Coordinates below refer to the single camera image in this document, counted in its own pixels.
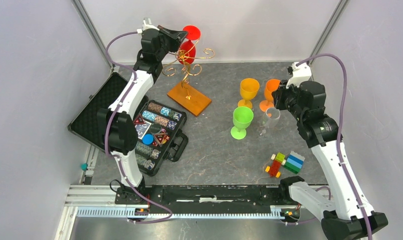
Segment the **red wine glass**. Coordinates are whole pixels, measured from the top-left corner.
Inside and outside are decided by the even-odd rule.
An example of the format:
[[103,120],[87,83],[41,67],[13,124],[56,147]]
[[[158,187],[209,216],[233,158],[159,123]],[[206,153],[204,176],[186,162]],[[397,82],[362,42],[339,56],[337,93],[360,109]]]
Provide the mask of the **red wine glass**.
[[195,25],[187,25],[183,28],[187,32],[186,41],[178,50],[178,61],[184,64],[192,64],[196,58],[196,44],[201,37],[201,31]]

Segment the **orange wine glass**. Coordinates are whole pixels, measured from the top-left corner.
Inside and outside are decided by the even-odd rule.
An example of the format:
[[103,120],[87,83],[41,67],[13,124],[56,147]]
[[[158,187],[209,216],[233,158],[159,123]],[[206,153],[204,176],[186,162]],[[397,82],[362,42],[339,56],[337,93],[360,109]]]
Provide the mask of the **orange wine glass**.
[[263,92],[265,100],[259,103],[259,108],[262,112],[266,112],[267,109],[275,106],[272,93],[279,88],[280,83],[281,81],[279,79],[270,79],[266,82]]

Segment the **yellow wine glass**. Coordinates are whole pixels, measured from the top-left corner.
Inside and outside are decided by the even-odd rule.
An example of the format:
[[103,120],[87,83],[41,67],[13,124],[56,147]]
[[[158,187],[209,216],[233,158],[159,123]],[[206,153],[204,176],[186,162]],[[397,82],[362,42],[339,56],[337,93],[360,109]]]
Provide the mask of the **yellow wine glass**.
[[238,101],[237,106],[238,107],[248,107],[252,108],[253,103],[251,100],[253,100],[256,95],[258,94],[258,91],[260,89],[260,83],[254,79],[254,78],[245,78],[240,82],[240,96],[242,97],[241,100]]

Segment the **green wine glass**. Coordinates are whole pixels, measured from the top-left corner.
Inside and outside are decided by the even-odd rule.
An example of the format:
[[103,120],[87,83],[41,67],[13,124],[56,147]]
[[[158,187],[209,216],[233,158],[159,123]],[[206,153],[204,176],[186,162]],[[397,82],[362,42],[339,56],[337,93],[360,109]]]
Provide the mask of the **green wine glass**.
[[246,106],[239,106],[233,111],[233,127],[230,130],[231,136],[236,140],[242,140],[247,135],[247,128],[254,118],[253,111]]

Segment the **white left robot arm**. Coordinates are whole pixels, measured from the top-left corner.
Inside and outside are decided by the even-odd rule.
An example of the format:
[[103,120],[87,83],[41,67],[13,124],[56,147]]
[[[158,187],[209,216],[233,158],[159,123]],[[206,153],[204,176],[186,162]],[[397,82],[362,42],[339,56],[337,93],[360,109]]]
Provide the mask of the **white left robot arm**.
[[141,36],[141,49],[130,69],[131,78],[117,99],[108,108],[98,111],[97,123],[104,152],[114,158],[120,182],[130,187],[127,197],[140,204],[146,199],[147,191],[140,186],[144,177],[136,158],[139,138],[133,117],[143,97],[161,75],[163,59],[168,53],[176,53],[189,33],[160,25],[143,27],[135,33]]

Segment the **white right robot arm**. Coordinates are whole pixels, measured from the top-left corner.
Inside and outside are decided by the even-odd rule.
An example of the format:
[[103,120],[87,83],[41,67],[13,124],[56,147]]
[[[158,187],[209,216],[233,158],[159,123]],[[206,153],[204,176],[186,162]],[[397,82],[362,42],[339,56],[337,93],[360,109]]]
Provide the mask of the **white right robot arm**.
[[284,204],[300,203],[320,221],[329,240],[357,240],[389,224],[363,194],[348,161],[337,122],[325,114],[325,86],[304,81],[299,86],[279,81],[272,94],[279,110],[296,120],[299,135],[318,160],[333,199],[329,200],[300,176],[280,180],[278,198]]

